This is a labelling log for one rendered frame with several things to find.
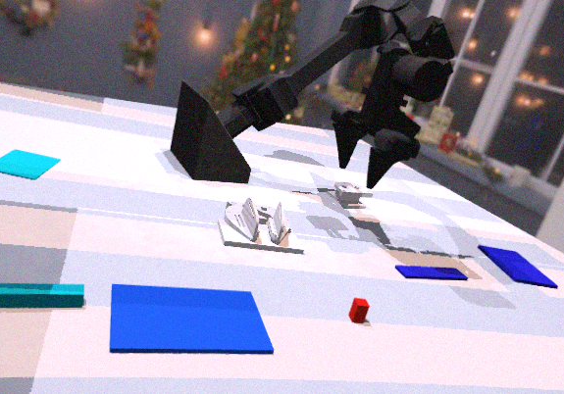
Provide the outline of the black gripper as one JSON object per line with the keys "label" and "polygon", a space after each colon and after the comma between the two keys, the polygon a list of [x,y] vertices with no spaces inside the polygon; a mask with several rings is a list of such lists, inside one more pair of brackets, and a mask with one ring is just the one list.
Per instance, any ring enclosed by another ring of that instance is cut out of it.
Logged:
{"label": "black gripper", "polygon": [[361,138],[367,133],[374,137],[375,147],[370,147],[366,178],[366,188],[373,189],[394,164],[416,159],[421,146],[419,140],[397,132],[399,126],[393,125],[400,106],[406,107],[408,103],[403,99],[405,94],[373,82],[370,87],[363,86],[361,93],[366,94],[361,111],[337,106],[330,120],[335,122],[333,127],[341,169],[347,167]]}

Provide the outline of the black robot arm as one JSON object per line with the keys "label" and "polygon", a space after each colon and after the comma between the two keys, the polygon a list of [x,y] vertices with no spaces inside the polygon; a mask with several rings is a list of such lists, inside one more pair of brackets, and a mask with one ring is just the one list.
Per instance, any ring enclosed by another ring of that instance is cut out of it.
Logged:
{"label": "black robot arm", "polygon": [[[396,32],[388,33],[381,11],[392,12]],[[391,40],[397,33],[406,36],[413,54]],[[363,0],[333,37],[284,73],[242,83],[232,92],[236,101],[217,115],[232,139],[251,126],[266,129],[298,105],[299,92],[313,80],[353,51],[376,45],[381,55],[373,83],[422,102],[440,97],[455,57],[443,19],[425,18],[410,0]]]}

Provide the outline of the blue flat plate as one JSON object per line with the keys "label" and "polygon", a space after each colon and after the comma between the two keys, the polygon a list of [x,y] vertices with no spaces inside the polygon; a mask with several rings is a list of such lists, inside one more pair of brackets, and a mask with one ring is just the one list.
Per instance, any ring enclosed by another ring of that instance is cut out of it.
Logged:
{"label": "blue flat plate", "polygon": [[478,248],[514,282],[557,289],[556,283],[517,252],[482,245]]}
{"label": "blue flat plate", "polygon": [[109,354],[274,354],[251,291],[112,284]]}

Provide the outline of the cyan flat square plate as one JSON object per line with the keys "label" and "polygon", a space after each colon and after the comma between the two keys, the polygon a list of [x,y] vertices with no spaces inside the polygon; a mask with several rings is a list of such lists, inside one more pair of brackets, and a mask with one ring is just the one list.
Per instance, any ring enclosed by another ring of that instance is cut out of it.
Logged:
{"label": "cyan flat square plate", "polygon": [[15,149],[0,158],[0,172],[36,180],[61,160]]}

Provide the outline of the teal rectangular bar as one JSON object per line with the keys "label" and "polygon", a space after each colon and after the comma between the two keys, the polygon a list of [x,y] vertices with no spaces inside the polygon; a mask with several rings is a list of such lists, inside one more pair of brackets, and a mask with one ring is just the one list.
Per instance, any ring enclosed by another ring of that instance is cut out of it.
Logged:
{"label": "teal rectangular bar", "polygon": [[84,284],[0,283],[0,308],[82,308]]}

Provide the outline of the red block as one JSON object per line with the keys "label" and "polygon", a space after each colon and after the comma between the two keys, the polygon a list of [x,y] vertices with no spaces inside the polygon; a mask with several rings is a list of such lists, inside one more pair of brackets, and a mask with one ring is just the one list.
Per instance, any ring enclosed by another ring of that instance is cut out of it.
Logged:
{"label": "red block", "polygon": [[348,313],[351,322],[364,323],[370,309],[369,303],[364,299],[353,298],[353,302]]}

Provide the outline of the blue flat bar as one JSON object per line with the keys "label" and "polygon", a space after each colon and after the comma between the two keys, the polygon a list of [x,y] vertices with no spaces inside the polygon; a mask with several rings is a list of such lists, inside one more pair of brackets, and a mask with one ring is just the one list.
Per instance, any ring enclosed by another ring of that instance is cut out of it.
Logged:
{"label": "blue flat bar", "polygon": [[435,279],[435,280],[467,280],[456,268],[430,268],[406,265],[395,265],[395,268],[405,279]]}

